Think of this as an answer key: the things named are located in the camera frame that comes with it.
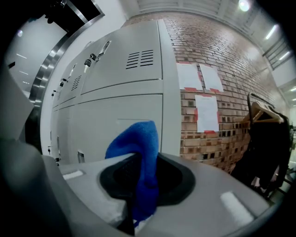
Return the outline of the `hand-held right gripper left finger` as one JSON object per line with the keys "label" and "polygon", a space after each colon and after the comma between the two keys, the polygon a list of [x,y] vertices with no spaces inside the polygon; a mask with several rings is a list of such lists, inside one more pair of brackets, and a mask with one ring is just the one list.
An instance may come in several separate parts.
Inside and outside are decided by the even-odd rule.
{"label": "hand-held right gripper left finger", "polygon": [[60,166],[54,158],[42,156],[50,186],[70,229],[134,228],[127,202],[112,198],[100,184],[103,170],[131,156]]}

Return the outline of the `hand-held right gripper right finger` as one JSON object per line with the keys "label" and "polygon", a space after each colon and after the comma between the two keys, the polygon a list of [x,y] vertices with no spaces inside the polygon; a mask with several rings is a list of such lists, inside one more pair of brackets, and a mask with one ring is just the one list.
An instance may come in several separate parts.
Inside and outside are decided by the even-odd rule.
{"label": "hand-held right gripper right finger", "polygon": [[224,237],[269,209],[268,202],[219,168],[165,154],[195,176],[192,193],[180,204],[159,206],[139,237]]}

